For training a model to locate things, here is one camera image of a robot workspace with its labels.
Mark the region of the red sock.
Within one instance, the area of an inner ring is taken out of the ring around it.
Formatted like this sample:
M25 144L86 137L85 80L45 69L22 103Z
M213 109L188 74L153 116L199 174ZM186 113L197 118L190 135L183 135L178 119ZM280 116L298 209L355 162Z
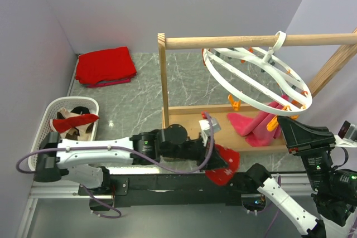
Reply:
M72 128L95 123L98 119L99 117L95 114L78 115L67 119L51 119L50 127L53 131L64 133Z
M216 145L218 156L221 157L226 166L205 171L209 180L218 186L224 186L234 177L240 166L240 154L230 148Z

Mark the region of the cream brown striped sock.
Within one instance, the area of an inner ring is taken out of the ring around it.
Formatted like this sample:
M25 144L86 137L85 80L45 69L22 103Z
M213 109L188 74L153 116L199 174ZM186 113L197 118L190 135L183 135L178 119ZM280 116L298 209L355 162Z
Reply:
M71 113L66 108L61 108L57 111L56 119L67 119L69 117L78 116L78 114ZM91 133L93 131L94 123L86 124L80 127L72 128L64 133L59 133L62 139L89 141L91 140Z

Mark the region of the black striped sock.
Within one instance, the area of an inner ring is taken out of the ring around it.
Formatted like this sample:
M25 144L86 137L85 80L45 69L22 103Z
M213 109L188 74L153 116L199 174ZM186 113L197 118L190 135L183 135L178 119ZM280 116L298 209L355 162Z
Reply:
M77 106L71 110L71 113L78 114L78 115L84 115L84 114L90 114L90 110L84 106Z

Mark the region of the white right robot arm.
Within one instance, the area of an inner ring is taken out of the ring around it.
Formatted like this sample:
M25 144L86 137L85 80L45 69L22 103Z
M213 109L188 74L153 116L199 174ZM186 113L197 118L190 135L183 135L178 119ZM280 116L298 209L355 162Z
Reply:
M310 195L318 212L303 208L290 191L278 184L261 164L246 171L245 187L261 193L293 223L301 237L356 237L356 171L334 164L331 152L340 148L349 159L348 149L356 148L356 124L344 121L337 134L327 127L312 127L287 116L277 116L288 152L300 157Z

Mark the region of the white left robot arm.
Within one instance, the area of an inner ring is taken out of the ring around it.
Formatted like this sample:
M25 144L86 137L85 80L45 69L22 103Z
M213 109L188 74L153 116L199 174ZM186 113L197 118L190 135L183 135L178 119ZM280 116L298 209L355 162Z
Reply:
M94 168L95 163L120 165L159 164L161 158L194 161L199 170L228 167L219 154L210 128L197 139L190 139L187 130L179 124L155 129L131 137L77 141L62 139L58 132L50 132L41 142L36 159L34 180L56 182L61 179L81 183L103 195L110 191L109 172Z

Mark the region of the white round clip hanger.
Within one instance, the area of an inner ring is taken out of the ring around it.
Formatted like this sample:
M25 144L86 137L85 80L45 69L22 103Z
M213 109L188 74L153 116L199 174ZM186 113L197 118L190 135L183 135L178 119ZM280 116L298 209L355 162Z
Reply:
M267 113L299 116L312 105L307 84L290 66L276 56L287 35L279 31L268 49L260 47L205 48L210 75L233 97ZM285 74L291 69L292 77ZM300 94L307 91L308 96Z

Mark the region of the orange clip right rim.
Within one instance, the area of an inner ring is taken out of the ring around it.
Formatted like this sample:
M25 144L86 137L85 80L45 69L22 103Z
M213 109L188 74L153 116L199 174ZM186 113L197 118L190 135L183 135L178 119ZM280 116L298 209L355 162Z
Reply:
M269 132L274 131L277 127L279 126L279 123L277 121L277 115L275 115L271 121L266 125L266 128Z

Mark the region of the pink hanging cloth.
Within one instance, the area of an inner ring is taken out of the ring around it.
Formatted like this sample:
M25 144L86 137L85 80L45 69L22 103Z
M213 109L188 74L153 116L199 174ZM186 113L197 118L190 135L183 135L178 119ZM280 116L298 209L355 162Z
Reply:
M267 125L273 117L274 114L264 111L260 111L254 118L238 113L229 113L227 115L228 121L237 134L244 137L245 141L252 147L269 146L281 136L280 127L271 132L267 130Z

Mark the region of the orange clip front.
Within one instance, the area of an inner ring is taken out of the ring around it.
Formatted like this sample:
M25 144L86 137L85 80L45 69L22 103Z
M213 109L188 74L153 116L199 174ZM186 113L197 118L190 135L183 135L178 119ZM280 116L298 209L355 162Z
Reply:
M203 65L206 67L205 58L204 58L204 53L201 52L201 55L202 55L202 63L203 63Z

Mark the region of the folded red cloth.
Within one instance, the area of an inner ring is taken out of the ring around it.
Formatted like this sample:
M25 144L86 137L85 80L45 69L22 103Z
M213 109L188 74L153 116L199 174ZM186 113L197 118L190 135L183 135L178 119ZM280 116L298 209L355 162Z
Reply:
M130 82L137 74L127 47L88 52L78 57L75 79L88 88Z

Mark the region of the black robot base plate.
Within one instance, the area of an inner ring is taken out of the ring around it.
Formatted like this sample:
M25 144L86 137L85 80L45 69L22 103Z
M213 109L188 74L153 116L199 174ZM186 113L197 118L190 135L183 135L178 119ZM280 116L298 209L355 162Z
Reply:
M97 189L89 190L103 200L114 198L115 208L157 205L241 206L244 197L259 196L245 173L236 173L229 182L219 186L205 174L115 174Z

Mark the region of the aluminium frame rail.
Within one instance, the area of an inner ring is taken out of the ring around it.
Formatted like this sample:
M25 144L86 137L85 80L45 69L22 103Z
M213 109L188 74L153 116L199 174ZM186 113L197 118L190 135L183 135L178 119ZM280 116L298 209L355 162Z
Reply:
M78 190L75 182L33 182L16 237L49 234L52 229L62 234L64 224L78 224L89 217L89 198L79 196Z

